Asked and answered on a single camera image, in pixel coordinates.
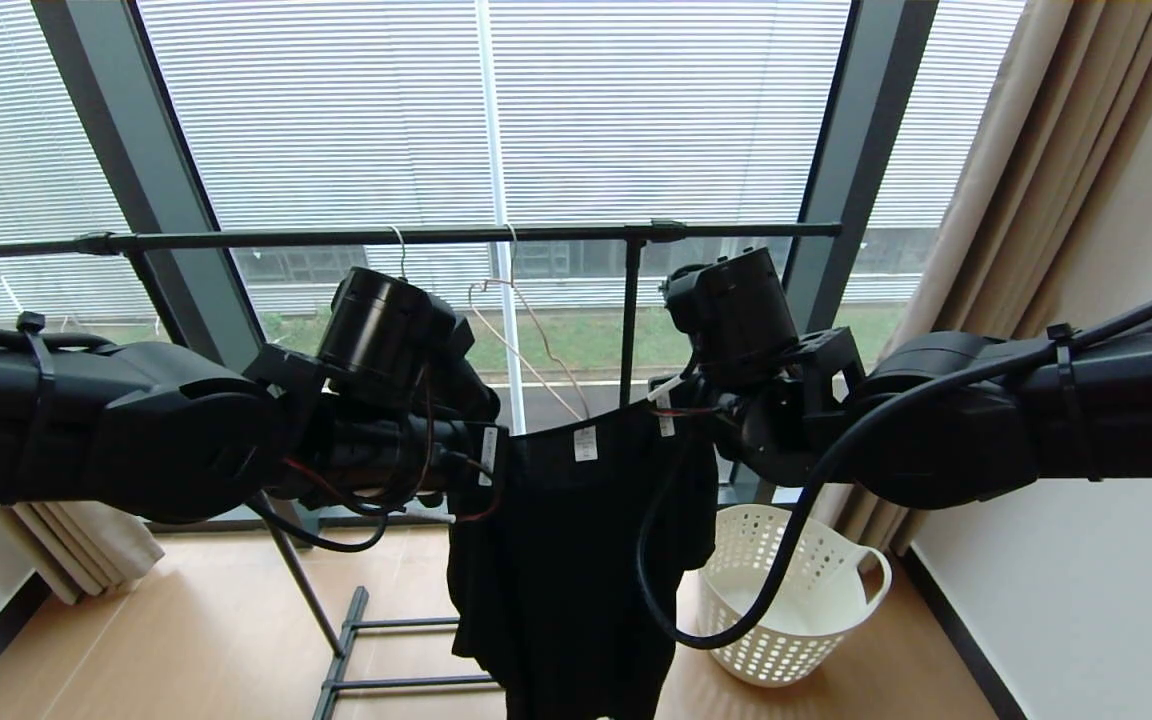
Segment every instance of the basket handle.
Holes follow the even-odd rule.
[[[887,591],[890,591],[892,589],[892,566],[890,562],[887,561],[887,556],[884,555],[882,552],[869,547],[867,544],[862,544],[858,547],[861,548],[861,552],[856,552],[855,555],[852,556],[854,559],[854,562],[851,564],[852,568],[859,568],[861,560],[864,560],[865,555],[873,555],[874,560],[878,561],[879,568],[882,568],[882,586],[878,589],[878,592],[874,593],[874,597],[870,598],[867,605],[865,605],[864,619],[869,619],[869,616],[873,615],[873,612],[878,609],[878,604],[881,602],[885,597],[887,597]]]

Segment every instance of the white plastic laundry basket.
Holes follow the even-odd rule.
[[[703,634],[728,628],[753,605],[788,521],[788,510],[765,505],[737,505],[718,513],[717,550],[700,570]],[[882,588],[869,600],[856,570],[864,556],[873,556],[882,567]],[[873,614],[890,583],[890,564],[881,552],[808,520],[767,615],[745,637],[710,653],[748,683],[790,684]]]

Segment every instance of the beige curtain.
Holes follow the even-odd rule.
[[[122,588],[162,558],[139,520],[97,502],[0,507],[0,525],[66,602]]]
[[[1112,183],[1111,151],[1152,109],[1152,1],[1030,0],[1002,61],[922,285],[887,351],[933,329],[1043,332],[1076,223]],[[833,488],[813,510],[900,553],[925,511]]]

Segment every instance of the robotic arm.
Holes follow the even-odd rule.
[[[765,250],[685,266],[662,290],[694,350],[669,382],[695,384],[703,432],[763,478],[803,487],[804,511],[735,626],[679,632],[647,593],[691,647],[721,647],[761,617],[826,482],[934,509],[1039,477],[1152,477],[1152,302],[1037,340],[931,333],[865,376],[848,328],[797,334]],[[440,492],[490,511],[484,484],[499,488],[507,429],[465,361],[465,318],[363,268],[332,309],[316,355],[266,344],[242,374],[179,346],[41,334],[41,317],[22,314],[18,332],[0,331],[0,503],[96,500],[189,523],[266,491],[384,518]]]

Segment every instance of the curtain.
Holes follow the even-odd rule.
[[[66,602],[122,588],[162,558],[139,520],[97,502],[0,507],[0,525]]]
[[[1112,183],[1111,151],[1152,109],[1152,1],[1030,0],[1016,24],[927,272],[884,354],[932,331],[1030,338],[1048,323],[1078,220]],[[897,553],[925,511],[864,488],[813,510]]]

